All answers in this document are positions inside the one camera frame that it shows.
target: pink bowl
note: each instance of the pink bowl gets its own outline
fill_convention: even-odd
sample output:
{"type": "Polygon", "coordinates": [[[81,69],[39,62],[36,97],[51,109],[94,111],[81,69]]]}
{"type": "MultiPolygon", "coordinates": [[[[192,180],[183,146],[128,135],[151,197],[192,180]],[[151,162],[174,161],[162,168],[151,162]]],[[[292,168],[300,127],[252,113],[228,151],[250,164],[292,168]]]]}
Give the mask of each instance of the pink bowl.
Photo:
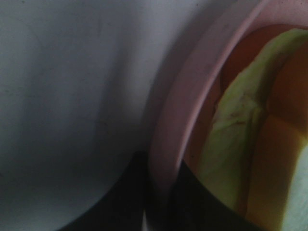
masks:
{"type": "Polygon", "coordinates": [[[162,201],[175,183],[203,102],[237,42],[272,24],[308,25],[306,0],[239,0],[203,34],[172,86],[149,156],[153,187],[162,201]]]}

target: black object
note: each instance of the black object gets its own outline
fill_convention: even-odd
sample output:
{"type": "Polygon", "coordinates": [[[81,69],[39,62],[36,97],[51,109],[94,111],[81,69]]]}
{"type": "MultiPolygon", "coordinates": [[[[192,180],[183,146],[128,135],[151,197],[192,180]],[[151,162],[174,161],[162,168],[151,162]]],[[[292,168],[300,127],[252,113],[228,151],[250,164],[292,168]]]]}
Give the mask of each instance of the black object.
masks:
{"type": "Polygon", "coordinates": [[[183,162],[171,193],[169,229],[177,231],[261,231],[216,199],[183,162]]]}
{"type": "Polygon", "coordinates": [[[147,175],[147,155],[137,152],[113,188],[88,212],[59,231],[140,231],[147,175]]]}

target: white surface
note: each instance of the white surface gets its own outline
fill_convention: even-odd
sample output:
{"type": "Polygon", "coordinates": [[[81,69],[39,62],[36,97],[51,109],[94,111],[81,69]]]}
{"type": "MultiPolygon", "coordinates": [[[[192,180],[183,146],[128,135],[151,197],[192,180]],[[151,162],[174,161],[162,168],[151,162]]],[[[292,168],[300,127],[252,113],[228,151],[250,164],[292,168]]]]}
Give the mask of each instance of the white surface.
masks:
{"type": "Polygon", "coordinates": [[[1,231],[55,230],[110,189],[148,147],[173,77],[221,4],[0,1],[1,231]]]}

